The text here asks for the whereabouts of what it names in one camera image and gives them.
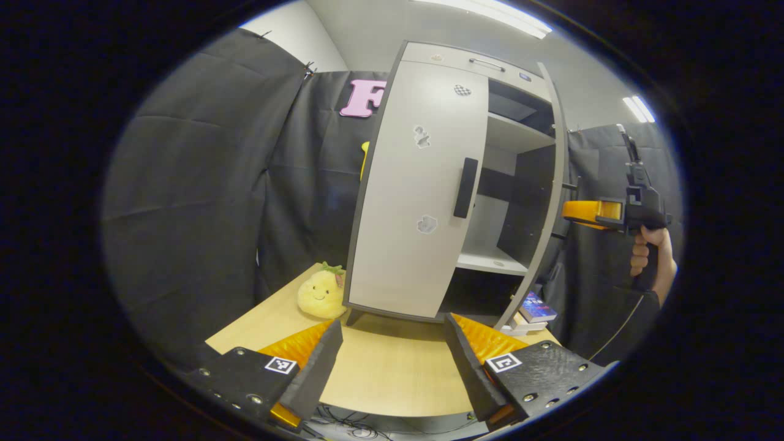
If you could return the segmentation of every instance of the pink letter f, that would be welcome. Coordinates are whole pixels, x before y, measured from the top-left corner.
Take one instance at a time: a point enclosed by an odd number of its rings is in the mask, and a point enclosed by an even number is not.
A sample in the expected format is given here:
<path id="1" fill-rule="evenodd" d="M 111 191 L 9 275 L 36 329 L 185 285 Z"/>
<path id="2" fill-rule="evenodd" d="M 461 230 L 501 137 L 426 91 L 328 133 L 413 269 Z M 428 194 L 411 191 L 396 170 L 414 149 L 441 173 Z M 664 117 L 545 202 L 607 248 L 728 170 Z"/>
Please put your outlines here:
<path id="1" fill-rule="evenodd" d="M 343 116 L 359 116 L 367 118 L 373 115 L 373 111 L 368 109 L 368 101 L 373 102 L 373 107 L 381 105 L 381 96 L 384 94 L 386 81 L 373 81 L 368 79 L 355 79 L 351 82 L 354 90 L 351 91 L 351 98 L 348 99 L 346 107 L 340 109 Z"/>

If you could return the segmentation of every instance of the sticker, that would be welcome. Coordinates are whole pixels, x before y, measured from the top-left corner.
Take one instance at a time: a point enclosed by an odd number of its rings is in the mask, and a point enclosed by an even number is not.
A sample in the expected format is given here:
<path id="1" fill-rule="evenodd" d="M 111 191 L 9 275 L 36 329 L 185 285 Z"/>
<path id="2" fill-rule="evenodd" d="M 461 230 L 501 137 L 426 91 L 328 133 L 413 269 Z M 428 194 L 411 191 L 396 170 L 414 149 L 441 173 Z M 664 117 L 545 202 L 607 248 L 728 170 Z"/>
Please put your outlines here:
<path id="1" fill-rule="evenodd" d="M 417 148 L 430 146 L 430 134 L 422 126 L 414 127 L 414 142 Z"/>
<path id="2" fill-rule="evenodd" d="M 438 219 L 427 215 L 422 216 L 422 220 L 416 223 L 416 229 L 425 235 L 429 235 L 438 227 Z"/>
<path id="3" fill-rule="evenodd" d="M 296 366 L 296 361 L 294 360 L 287 360 L 282 359 L 280 357 L 272 357 L 269 363 L 264 367 L 264 369 L 271 370 L 273 372 L 277 372 L 279 374 L 288 374 L 289 372 L 294 369 Z"/>
<path id="4" fill-rule="evenodd" d="M 455 84 L 455 93 L 461 97 L 468 97 L 471 94 L 471 89 L 468 89 L 465 86 L 461 86 L 460 84 Z"/>
<path id="5" fill-rule="evenodd" d="M 513 367 L 517 367 L 523 364 L 512 354 L 499 355 L 497 357 L 487 359 L 487 362 L 495 372 L 503 372 L 504 370 L 509 370 Z"/>
<path id="6" fill-rule="evenodd" d="M 373 115 L 373 111 L 368 108 L 372 103 L 374 108 L 381 105 L 381 98 L 384 95 L 384 88 L 387 87 L 386 81 L 374 81 L 368 79 L 355 79 L 351 82 L 354 87 L 348 99 L 346 107 L 340 109 L 341 116 L 357 116 L 367 118 Z"/>

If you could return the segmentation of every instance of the cabinet leg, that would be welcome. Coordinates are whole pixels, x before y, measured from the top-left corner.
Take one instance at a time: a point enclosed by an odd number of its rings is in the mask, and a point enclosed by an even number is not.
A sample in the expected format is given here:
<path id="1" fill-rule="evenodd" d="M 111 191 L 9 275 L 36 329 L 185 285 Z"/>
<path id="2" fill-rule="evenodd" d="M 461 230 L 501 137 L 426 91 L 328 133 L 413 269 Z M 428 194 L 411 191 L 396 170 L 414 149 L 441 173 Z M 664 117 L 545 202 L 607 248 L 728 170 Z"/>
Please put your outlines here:
<path id="1" fill-rule="evenodd" d="M 346 326 L 351 326 L 355 322 L 357 322 L 357 319 L 359 319 L 360 315 L 362 315 L 362 311 L 358 311 L 352 308 L 351 312 L 348 313 L 348 318 L 346 319 Z"/>

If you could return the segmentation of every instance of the black door handle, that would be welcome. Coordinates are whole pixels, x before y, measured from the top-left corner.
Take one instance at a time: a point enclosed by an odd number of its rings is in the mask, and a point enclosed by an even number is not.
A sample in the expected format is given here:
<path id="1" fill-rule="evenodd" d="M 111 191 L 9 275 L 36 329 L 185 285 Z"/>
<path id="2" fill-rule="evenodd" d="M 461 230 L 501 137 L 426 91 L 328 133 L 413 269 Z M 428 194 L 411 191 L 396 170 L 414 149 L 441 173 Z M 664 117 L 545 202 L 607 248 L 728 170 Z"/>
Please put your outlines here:
<path id="1" fill-rule="evenodd" d="M 471 193 L 474 192 L 474 181 L 477 178 L 479 161 L 466 158 L 463 162 L 463 175 L 460 177 L 460 188 L 457 191 L 455 203 L 455 217 L 468 217 L 468 207 L 471 204 Z"/>

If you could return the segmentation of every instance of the plush toy face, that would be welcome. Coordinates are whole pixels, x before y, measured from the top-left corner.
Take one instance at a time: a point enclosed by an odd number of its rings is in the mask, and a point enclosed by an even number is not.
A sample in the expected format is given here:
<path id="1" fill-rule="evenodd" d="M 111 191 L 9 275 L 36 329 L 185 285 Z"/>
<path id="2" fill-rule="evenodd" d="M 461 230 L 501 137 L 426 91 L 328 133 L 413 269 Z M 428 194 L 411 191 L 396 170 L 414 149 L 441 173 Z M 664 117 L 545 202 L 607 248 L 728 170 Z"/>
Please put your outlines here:
<path id="1" fill-rule="evenodd" d="M 343 306 L 343 287 L 338 286 L 342 277 L 329 271 L 313 274 L 297 293 L 299 308 L 322 319 L 334 319 L 346 312 Z"/>

